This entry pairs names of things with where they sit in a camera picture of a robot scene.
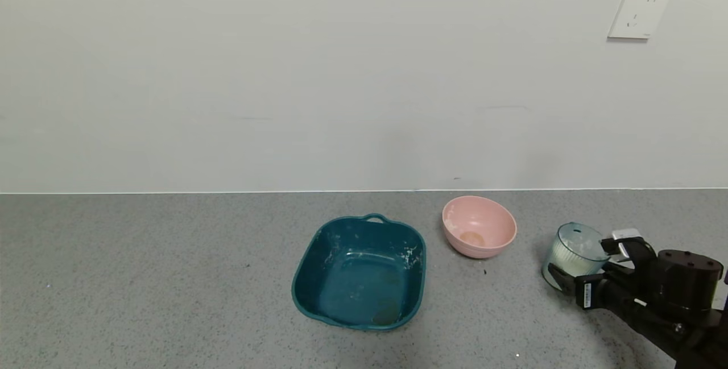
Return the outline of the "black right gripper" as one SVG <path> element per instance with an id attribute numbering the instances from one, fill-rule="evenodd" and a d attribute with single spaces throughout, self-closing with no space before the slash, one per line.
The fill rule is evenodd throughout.
<path id="1" fill-rule="evenodd" d="M 635 316 L 645 306 L 640 300 L 636 270 L 608 262 L 600 273 L 574 277 L 554 263 L 548 264 L 548 276 L 565 296 L 574 296 L 585 311 L 604 309 L 616 316 Z"/>

